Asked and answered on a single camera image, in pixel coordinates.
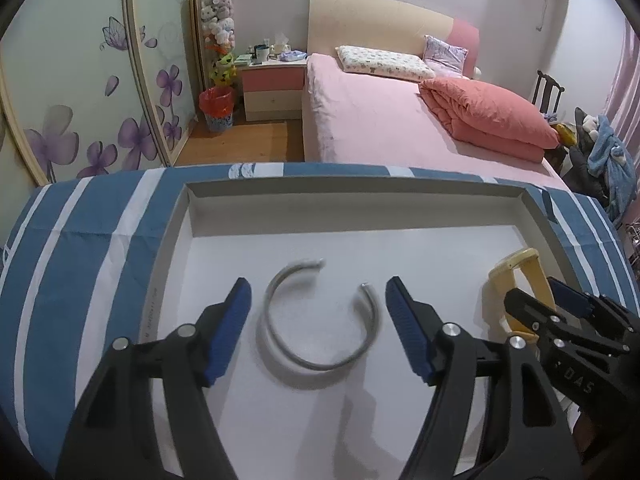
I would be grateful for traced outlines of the red waste basket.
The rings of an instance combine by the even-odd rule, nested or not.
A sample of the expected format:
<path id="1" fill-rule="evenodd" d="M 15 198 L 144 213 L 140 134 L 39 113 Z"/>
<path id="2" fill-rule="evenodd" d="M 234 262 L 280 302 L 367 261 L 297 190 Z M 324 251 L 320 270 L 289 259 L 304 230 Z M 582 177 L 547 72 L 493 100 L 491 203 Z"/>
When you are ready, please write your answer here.
<path id="1" fill-rule="evenodd" d="M 206 89 L 198 97 L 198 106 L 211 133 L 222 133 L 233 126 L 234 92 L 231 87 Z"/>

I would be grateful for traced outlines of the pink beige nightstand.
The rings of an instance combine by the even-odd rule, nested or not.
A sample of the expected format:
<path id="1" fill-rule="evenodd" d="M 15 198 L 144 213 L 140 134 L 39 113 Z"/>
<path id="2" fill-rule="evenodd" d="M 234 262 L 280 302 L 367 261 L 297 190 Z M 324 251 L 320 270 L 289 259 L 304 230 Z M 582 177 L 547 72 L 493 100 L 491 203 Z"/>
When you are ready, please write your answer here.
<path id="1" fill-rule="evenodd" d="M 239 71 L 247 122 L 302 118 L 307 60 L 269 60 Z"/>

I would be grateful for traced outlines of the blue white striped cloth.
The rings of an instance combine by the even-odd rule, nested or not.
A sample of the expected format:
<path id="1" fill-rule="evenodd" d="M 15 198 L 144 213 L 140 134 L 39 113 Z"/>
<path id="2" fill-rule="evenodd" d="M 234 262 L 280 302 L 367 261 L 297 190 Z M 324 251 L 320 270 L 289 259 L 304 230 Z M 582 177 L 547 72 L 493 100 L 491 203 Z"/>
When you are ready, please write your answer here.
<path id="1" fill-rule="evenodd" d="M 264 162 L 125 171 L 38 188 L 9 237 L 1 274 L 1 408 L 47 472 L 76 399 L 81 345 L 101 351 L 141 330 L 160 240 L 195 182 L 292 177 L 454 181 L 454 171 Z"/>

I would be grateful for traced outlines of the floral sliding wardrobe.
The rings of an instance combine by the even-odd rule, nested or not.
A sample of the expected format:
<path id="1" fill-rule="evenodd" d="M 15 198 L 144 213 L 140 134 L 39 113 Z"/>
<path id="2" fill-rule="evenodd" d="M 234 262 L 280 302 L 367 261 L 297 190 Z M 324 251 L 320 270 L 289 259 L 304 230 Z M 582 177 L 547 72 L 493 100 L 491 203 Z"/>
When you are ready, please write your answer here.
<path id="1" fill-rule="evenodd" d="M 195 39 L 195 0 L 6 0 L 2 112 L 32 180 L 174 166 Z"/>

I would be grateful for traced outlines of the blue clothing pile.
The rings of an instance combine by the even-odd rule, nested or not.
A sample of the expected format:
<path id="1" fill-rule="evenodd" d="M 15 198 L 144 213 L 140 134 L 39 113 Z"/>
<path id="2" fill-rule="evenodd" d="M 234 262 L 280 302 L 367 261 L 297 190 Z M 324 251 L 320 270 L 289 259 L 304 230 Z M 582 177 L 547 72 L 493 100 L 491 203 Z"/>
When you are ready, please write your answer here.
<path id="1" fill-rule="evenodd" d="M 575 108 L 577 144 L 570 148 L 572 168 L 565 182 L 576 193 L 595 198 L 614 226 L 637 198 L 637 174 L 626 146 L 608 118 Z"/>

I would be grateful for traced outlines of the folded salmon duvet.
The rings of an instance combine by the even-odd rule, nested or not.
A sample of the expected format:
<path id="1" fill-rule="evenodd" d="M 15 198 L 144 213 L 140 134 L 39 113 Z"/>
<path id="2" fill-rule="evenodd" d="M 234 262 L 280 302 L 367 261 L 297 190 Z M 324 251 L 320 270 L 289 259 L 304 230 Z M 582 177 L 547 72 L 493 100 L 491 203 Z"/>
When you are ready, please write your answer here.
<path id="1" fill-rule="evenodd" d="M 560 144 L 531 102 L 495 84 L 436 77 L 421 81 L 419 93 L 454 140 L 534 164 Z"/>

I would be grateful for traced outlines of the dark wooden chair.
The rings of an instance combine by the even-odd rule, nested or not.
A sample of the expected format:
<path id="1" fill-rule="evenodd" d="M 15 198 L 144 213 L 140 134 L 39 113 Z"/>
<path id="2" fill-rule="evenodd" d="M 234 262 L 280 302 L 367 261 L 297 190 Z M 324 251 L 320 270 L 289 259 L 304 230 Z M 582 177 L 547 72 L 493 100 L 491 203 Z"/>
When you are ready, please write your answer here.
<path id="1" fill-rule="evenodd" d="M 541 114 L 555 114 L 559 109 L 560 99 L 564 91 L 565 88 L 552 76 L 537 70 L 532 103 L 538 105 Z"/>

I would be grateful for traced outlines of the purple patterned pillow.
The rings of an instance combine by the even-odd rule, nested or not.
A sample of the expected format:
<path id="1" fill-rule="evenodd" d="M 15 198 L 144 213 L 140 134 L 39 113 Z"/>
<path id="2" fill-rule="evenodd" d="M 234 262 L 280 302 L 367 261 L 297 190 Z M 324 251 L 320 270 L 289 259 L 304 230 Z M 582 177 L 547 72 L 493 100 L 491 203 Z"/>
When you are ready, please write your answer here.
<path id="1" fill-rule="evenodd" d="M 424 39 L 423 61 L 437 76 L 463 76 L 468 49 L 452 46 L 431 35 L 426 35 Z"/>

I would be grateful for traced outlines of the grey shallow tray box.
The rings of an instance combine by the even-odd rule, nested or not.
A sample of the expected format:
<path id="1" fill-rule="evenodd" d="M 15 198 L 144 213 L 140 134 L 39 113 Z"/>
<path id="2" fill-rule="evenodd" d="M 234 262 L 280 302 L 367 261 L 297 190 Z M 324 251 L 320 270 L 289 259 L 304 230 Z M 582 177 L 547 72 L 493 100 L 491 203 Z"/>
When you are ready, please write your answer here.
<path id="1" fill-rule="evenodd" d="M 226 374 L 205 393 L 242 479 L 395 479 L 433 389 L 413 374 L 393 322 L 358 348 L 364 294 L 394 276 L 471 335 L 503 337 L 488 280 L 502 258 L 538 250 L 544 270 L 575 274 L 546 216 L 523 194 L 358 191 L 326 181 L 186 185 L 160 248 L 145 307 L 160 339 L 228 295 L 253 302 Z"/>

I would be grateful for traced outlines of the pink curtain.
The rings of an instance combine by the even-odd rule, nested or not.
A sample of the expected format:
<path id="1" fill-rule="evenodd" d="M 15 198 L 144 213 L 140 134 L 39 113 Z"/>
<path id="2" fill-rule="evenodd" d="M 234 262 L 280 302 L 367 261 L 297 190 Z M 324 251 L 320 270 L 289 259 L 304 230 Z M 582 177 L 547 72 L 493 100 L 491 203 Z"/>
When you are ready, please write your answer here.
<path id="1" fill-rule="evenodd" d="M 628 21 L 604 114 L 620 140 L 630 143 L 639 131 L 639 37 Z"/>

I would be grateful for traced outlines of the beige pink headboard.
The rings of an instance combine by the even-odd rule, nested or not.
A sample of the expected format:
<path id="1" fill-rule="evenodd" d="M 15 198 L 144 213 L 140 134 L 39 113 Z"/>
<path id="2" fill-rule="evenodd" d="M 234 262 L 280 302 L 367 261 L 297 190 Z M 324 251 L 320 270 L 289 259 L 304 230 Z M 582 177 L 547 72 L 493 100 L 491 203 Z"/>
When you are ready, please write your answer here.
<path id="1" fill-rule="evenodd" d="M 334 55 L 343 44 L 422 55 L 427 35 L 468 50 L 463 75 L 478 78 L 480 31 L 473 25 L 397 0 L 309 0 L 307 52 Z"/>

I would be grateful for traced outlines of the plush toy tower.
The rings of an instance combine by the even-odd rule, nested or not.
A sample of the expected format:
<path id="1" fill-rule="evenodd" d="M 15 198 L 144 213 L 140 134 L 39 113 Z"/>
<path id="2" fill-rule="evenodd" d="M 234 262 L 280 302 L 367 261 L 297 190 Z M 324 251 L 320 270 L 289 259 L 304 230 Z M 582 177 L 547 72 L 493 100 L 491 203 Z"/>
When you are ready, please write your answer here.
<path id="1" fill-rule="evenodd" d="M 209 87 L 234 77 L 235 21 L 232 0 L 200 0 L 201 58 Z"/>

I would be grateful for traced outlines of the pink bed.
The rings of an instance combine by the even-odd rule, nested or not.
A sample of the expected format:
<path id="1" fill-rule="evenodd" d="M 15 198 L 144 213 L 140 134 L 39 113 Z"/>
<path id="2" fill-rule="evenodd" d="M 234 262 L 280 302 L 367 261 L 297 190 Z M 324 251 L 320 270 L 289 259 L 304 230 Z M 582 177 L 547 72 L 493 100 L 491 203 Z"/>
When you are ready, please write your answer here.
<path id="1" fill-rule="evenodd" d="M 302 109 L 306 162 L 460 172 L 567 189 L 548 162 L 454 140 L 415 82 L 346 73 L 333 56 L 308 58 Z"/>

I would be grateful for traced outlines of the white patterned pillow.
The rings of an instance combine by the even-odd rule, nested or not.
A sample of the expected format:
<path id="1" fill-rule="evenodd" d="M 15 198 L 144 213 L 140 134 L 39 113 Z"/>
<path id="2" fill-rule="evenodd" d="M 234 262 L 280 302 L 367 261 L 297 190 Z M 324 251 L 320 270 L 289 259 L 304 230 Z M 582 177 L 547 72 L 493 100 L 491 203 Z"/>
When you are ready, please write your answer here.
<path id="1" fill-rule="evenodd" d="M 421 82 L 436 77 L 418 56 L 355 46 L 335 48 L 342 69 L 347 73 Z"/>

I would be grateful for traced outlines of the yellow bangle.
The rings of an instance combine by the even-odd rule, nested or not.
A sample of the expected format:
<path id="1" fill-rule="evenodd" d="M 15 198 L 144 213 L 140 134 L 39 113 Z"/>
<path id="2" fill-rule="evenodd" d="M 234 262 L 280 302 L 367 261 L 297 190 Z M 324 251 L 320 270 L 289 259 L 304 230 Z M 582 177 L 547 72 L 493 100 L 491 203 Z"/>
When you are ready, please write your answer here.
<path id="1" fill-rule="evenodd" d="M 503 300 L 509 290 L 521 288 L 551 310 L 556 311 L 552 291 L 540 263 L 538 250 L 523 248 L 504 257 L 489 271 L 488 278 L 499 297 L 497 309 L 500 327 L 508 335 L 521 336 L 530 344 L 536 342 L 538 336 L 506 312 Z"/>

